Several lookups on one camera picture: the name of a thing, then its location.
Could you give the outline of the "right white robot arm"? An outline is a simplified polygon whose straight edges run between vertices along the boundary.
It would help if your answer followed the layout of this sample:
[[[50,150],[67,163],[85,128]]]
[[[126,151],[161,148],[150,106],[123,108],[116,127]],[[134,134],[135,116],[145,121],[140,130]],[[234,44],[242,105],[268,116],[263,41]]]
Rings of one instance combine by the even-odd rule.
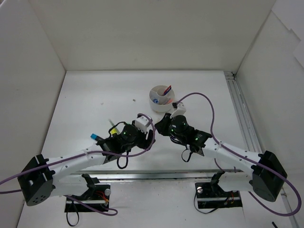
[[[217,143],[210,133],[190,126],[183,115],[171,118],[171,114],[166,113],[155,128],[162,136],[169,136],[182,145],[189,146],[192,153],[224,161],[243,171],[247,180],[240,184],[241,187],[253,191],[266,201],[276,201],[284,181],[267,168],[284,178],[287,178],[287,173],[274,153],[250,152],[227,143]]]

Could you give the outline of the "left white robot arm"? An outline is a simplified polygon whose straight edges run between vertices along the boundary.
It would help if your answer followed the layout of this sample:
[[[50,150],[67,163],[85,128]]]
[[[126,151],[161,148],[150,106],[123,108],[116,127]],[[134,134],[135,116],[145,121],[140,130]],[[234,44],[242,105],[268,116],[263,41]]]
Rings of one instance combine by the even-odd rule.
[[[18,182],[27,206],[35,206],[49,197],[70,195],[78,200],[90,199],[95,194],[98,180],[88,174],[74,176],[77,171],[105,165],[121,157],[131,157],[134,147],[147,152],[155,141],[155,130],[149,129],[151,123],[142,116],[131,124],[123,123],[120,133],[110,133],[101,138],[95,134],[92,146],[56,158],[44,158],[42,154],[34,156],[18,176]]]

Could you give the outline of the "yellow black highlighter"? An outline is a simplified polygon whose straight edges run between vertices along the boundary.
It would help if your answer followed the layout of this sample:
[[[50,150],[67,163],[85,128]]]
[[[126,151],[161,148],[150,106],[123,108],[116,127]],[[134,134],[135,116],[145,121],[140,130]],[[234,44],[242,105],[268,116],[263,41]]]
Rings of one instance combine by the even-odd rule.
[[[113,128],[111,131],[110,131],[110,134],[113,135],[113,134],[119,134],[117,129],[116,128]]]

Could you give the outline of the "white round compartment container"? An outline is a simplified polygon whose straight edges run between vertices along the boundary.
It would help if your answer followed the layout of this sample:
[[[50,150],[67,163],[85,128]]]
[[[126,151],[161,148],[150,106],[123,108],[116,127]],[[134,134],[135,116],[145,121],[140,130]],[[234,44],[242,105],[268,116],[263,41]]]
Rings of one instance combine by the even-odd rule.
[[[159,99],[159,104],[155,104],[152,99]],[[173,99],[170,104],[166,104],[169,99]],[[149,92],[150,108],[158,113],[165,113],[172,109],[172,103],[175,101],[175,92],[172,88],[165,85],[157,85]]]

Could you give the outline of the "blue black highlighter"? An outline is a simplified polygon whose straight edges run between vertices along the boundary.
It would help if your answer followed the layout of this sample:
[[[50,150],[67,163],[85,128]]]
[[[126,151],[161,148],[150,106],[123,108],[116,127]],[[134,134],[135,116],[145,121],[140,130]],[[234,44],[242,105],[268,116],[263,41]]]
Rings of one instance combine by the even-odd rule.
[[[94,133],[91,134],[90,138],[93,139],[93,140],[95,140],[95,141],[99,141],[100,140],[100,137],[98,135],[94,134]]]

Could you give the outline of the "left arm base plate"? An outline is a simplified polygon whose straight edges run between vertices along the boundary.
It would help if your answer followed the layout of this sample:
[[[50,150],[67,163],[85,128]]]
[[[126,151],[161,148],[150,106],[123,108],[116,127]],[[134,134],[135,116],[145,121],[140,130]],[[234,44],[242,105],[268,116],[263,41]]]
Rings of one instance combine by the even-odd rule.
[[[87,190],[80,196],[71,195],[72,198],[81,201],[86,206],[94,208],[98,211],[108,212],[110,203],[111,185],[110,184],[97,184],[92,189]],[[77,201],[66,198],[65,213],[69,212],[94,212],[93,210],[85,207]]]

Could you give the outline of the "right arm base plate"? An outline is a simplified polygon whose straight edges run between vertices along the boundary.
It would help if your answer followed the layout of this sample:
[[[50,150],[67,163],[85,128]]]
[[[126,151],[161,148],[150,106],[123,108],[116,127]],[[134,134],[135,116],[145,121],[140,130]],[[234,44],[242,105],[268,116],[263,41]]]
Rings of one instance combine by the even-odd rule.
[[[243,207],[239,191],[225,192],[220,187],[212,187],[209,182],[196,182],[195,190],[194,205],[197,209],[211,213],[218,209]]]

